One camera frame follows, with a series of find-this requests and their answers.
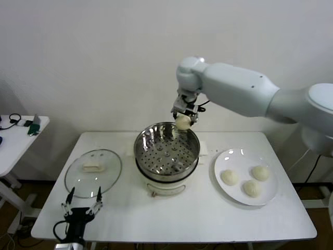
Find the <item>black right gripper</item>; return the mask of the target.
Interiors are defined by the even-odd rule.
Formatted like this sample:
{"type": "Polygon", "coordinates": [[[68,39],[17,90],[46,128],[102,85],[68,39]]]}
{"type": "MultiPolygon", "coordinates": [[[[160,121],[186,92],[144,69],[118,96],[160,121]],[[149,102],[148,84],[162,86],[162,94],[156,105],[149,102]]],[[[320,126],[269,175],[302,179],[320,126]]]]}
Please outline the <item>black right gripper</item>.
{"type": "MultiPolygon", "coordinates": [[[[198,93],[188,91],[185,89],[179,89],[178,95],[180,97],[180,113],[185,114],[187,111],[194,113],[190,115],[190,126],[193,126],[198,121],[198,105],[196,105],[198,93]]],[[[172,111],[173,118],[177,119],[178,112],[176,110],[172,111]]]]}

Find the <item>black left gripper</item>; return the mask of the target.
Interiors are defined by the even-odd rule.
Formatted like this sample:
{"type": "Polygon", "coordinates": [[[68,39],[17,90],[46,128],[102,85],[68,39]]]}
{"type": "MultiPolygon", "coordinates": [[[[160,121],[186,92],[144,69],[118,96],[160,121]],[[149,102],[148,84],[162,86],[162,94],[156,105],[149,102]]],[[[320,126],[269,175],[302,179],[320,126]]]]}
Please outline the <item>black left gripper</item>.
{"type": "Polygon", "coordinates": [[[64,242],[84,242],[83,237],[86,225],[94,219],[94,215],[97,215],[103,207],[101,187],[98,189],[96,202],[90,208],[72,209],[71,202],[74,192],[75,187],[67,195],[66,201],[61,204],[65,221],[69,224],[64,242]]]}

